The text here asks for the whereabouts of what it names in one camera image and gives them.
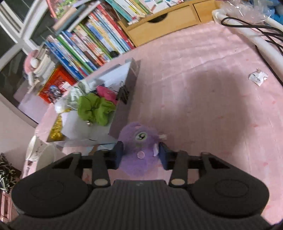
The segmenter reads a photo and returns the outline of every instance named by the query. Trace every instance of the clear plastic bag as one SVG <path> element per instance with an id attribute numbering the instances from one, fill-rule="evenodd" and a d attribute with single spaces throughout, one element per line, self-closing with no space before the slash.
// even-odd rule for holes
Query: clear plastic bag
<path id="1" fill-rule="evenodd" d="M 235 17 L 251 24 L 264 22 L 268 17 L 272 16 L 266 1 L 256 0 L 256 4 L 242 0 L 225 0 L 220 4 L 221 9 L 230 17 Z"/>

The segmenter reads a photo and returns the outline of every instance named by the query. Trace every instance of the green fabric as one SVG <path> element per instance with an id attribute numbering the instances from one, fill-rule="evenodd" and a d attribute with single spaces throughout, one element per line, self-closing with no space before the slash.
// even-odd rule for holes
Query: green fabric
<path id="1" fill-rule="evenodd" d="M 84 121 L 97 122 L 99 125 L 105 126 L 108 123 L 108 115 L 116 109 L 116 106 L 100 98 L 94 93 L 89 93 L 79 98 L 78 115 Z"/>

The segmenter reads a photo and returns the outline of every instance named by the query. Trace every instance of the drawer handle cutout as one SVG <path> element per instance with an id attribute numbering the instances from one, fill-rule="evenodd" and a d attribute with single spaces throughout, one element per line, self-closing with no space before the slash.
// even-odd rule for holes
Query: drawer handle cutout
<path id="1" fill-rule="evenodd" d="M 160 16 L 154 18 L 154 19 L 151 19 L 148 22 L 150 22 L 150 23 L 158 23 L 158 22 L 163 21 L 166 17 L 167 17 L 167 13 L 163 14 L 163 15 L 160 15 Z"/>

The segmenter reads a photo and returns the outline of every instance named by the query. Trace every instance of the plush toy eye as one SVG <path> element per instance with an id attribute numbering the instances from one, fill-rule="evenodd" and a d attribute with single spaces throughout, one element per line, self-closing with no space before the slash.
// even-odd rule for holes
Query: plush toy eye
<path id="1" fill-rule="evenodd" d="M 140 132 L 139 134 L 136 135 L 136 140 L 145 140 L 146 138 L 147 138 L 146 132 Z"/>

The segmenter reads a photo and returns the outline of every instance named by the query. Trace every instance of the wooden cabinet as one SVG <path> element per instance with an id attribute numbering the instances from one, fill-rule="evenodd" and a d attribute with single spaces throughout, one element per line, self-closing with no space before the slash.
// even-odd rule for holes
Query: wooden cabinet
<path id="1" fill-rule="evenodd" d="M 193 4 L 197 11 L 198 17 L 201 22 L 209 22 L 212 20 L 211 12 L 217 9 L 214 0 L 208 0 Z"/>
<path id="2" fill-rule="evenodd" d="M 191 0 L 147 16 L 133 25 L 127 25 L 125 19 L 119 24 L 135 46 L 141 46 L 177 30 L 211 21 L 211 12 L 216 8 L 215 0 Z"/>

